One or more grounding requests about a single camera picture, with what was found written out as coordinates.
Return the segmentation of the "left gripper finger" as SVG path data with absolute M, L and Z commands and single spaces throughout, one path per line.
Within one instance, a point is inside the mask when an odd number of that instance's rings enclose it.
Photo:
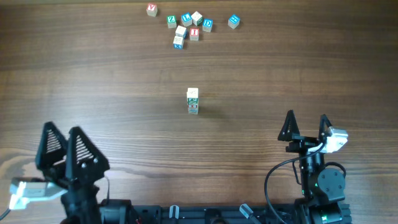
M 38 170 L 47 170 L 54 164 L 63 162 L 66 151 L 67 140 L 64 135 L 53 122 L 46 122 L 35 157 L 35 164 Z
M 80 127 L 71 128 L 69 134 L 66 158 L 69 163 L 79 160 L 104 160 L 104 172 L 110 169 L 107 158 Z

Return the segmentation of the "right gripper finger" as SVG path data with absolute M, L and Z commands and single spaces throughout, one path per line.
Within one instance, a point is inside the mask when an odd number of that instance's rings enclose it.
M 277 137 L 278 141 L 294 141 L 300 139 L 300 131 L 295 119 L 294 111 L 289 110 L 282 129 Z
M 318 132 L 318 142 L 325 142 L 327 137 L 329 136 L 328 128 L 331 127 L 332 124 L 328 119 L 326 114 L 320 116 L 320 124 L 319 124 L 319 132 Z

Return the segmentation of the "white block letter A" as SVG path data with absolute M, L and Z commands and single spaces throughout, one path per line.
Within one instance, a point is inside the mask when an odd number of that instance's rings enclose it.
M 198 88 L 188 88 L 187 98 L 198 98 Z

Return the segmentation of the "blue number two block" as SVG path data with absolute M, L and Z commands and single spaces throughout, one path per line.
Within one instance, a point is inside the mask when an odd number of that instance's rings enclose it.
M 198 114 L 198 108 L 189 108 L 188 113 L 189 114 Z

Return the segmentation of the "white block green Z side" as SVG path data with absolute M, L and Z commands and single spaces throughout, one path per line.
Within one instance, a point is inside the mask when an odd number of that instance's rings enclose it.
M 188 105 L 197 105 L 198 104 L 198 98 L 187 98 L 187 104 Z

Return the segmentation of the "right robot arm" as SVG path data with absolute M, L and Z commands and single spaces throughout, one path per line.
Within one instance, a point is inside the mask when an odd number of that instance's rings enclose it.
M 292 223 L 342 223 L 345 199 L 345 168 L 337 162 L 325 162 L 324 155 L 340 150 L 348 142 L 344 129 L 332 126 L 321 115 L 318 137 L 302 136 L 294 112 L 289 110 L 278 136 L 288 142 L 287 152 L 297 153 L 303 198 L 294 202 Z

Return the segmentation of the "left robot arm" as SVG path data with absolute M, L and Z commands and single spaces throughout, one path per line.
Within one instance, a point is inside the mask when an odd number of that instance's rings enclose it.
M 76 126 L 65 138 L 53 122 L 44 124 L 35 157 L 44 179 L 67 192 L 61 203 L 67 215 L 63 223 L 133 223 L 130 200 L 104 199 L 98 203 L 97 180 L 110 169 L 107 158 Z

